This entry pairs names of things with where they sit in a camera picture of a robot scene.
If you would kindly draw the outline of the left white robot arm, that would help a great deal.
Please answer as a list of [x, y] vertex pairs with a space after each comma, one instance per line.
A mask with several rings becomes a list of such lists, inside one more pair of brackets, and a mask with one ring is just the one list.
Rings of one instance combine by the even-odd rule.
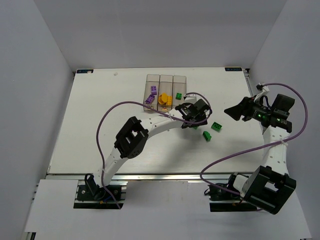
[[113, 176], [127, 160], [140, 155], [148, 139], [171, 129], [185, 129], [206, 125], [208, 118], [212, 114], [210, 104], [203, 99], [199, 99], [194, 103], [184, 102], [167, 113], [153, 109], [152, 111], [157, 114], [151, 118], [138, 119], [135, 116], [130, 117], [117, 133], [109, 156], [104, 157], [99, 142], [99, 133], [103, 121], [111, 110], [124, 104], [136, 105], [137, 103], [124, 101], [112, 106], [104, 114], [96, 130], [95, 140], [102, 159], [102, 167], [93, 174], [92, 180], [98, 188], [108, 186]]

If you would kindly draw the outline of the orange curved lego brick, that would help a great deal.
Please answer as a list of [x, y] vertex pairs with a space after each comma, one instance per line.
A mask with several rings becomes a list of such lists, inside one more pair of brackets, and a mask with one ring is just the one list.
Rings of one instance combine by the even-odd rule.
[[158, 96], [158, 103], [160, 105], [166, 105], [168, 102], [168, 95], [164, 92]]

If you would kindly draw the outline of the purple long lego brick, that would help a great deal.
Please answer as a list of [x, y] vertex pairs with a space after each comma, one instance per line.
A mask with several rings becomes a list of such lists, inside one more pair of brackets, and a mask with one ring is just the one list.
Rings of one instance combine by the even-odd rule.
[[153, 95], [153, 94], [150, 94], [150, 95], [146, 98], [146, 100], [144, 101], [144, 103], [147, 104], [147, 105], [151, 105], [151, 104], [154, 102], [155, 99], [156, 99], [156, 96]]

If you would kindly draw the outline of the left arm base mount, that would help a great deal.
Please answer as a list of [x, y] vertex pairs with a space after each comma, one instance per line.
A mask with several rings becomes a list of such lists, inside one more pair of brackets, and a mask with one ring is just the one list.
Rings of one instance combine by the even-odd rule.
[[96, 184], [90, 173], [77, 186], [73, 208], [92, 210], [120, 210], [124, 205], [125, 192], [122, 185], [106, 186], [109, 192]]

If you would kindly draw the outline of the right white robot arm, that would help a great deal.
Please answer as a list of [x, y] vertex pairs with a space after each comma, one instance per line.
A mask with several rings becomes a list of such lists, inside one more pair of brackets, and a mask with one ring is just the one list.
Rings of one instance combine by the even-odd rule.
[[271, 107], [254, 97], [244, 97], [239, 104], [224, 110], [236, 121], [254, 119], [263, 127], [266, 148], [262, 165], [251, 176], [232, 174], [228, 184], [239, 192], [241, 200], [273, 215], [280, 211], [297, 186], [288, 173], [285, 142], [292, 132], [288, 117], [294, 103], [293, 98], [283, 94], [276, 96]]

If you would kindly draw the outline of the aluminium front rail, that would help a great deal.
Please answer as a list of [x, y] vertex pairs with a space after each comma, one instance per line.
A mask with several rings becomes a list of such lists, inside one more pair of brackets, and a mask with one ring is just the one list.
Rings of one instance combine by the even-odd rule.
[[[231, 173], [206, 173], [203, 175], [209, 181], [227, 181]], [[83, 181], [84, 174], [47, 174], [46, 180], [78, 180]], [[116, 174], [113, 182], [125, 181], [201, 181], [199, 174]]]

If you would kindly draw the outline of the right blue corner label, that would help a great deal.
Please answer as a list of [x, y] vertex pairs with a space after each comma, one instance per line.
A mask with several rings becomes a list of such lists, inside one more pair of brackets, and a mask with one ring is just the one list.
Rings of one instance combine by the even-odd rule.
[[224, 70], [226, 72], [242, 72], [242, 68], [241, 67], [225, 67]]

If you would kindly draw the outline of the blue corner label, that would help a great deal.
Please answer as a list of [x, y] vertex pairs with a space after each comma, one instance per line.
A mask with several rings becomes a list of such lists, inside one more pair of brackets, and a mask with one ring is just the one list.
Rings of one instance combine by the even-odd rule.
[[224, 70], [226, 72], [242, 72], [242, 68], [241, 67], [225, 67]]
[[93, 72], [93, 69], [78, 69], [76, 74], [92, 74]]

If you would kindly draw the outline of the green curved lego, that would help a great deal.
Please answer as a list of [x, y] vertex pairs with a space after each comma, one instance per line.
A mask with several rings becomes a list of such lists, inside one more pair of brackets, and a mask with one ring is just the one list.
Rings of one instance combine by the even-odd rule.
[[212, 136], [208, 131], [203, 131], [202, 135], [207, 142], [209, 142], [212, 139]]

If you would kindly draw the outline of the purple small lego brick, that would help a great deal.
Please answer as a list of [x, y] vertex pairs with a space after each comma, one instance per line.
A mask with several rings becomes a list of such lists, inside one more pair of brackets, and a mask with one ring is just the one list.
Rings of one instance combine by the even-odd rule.
[[156, 95], [157, 95], [158, 89], [157, 89], [157, 86], [156, 86], [156, 85], [152, 85], [152, 86], [150, 87], [150, 93], [151, 93], [152, 96], [156, 96]]

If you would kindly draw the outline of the left blue corner label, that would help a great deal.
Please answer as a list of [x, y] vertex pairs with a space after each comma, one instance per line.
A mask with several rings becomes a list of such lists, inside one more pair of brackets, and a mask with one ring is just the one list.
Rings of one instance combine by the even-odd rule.
[[92, 74], [93, 72], [93, 69], [78, 69], [76, 74]]

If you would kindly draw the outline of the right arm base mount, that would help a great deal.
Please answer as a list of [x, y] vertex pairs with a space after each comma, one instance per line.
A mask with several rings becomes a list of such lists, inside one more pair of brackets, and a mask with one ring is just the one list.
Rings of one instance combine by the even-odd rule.
[[209, 197], [209, 207], [212, 213], [254, 212], [257, 210], [257, 207], [242, 201], [238, 195], [212, 185], [208, 185], [204, 196]]

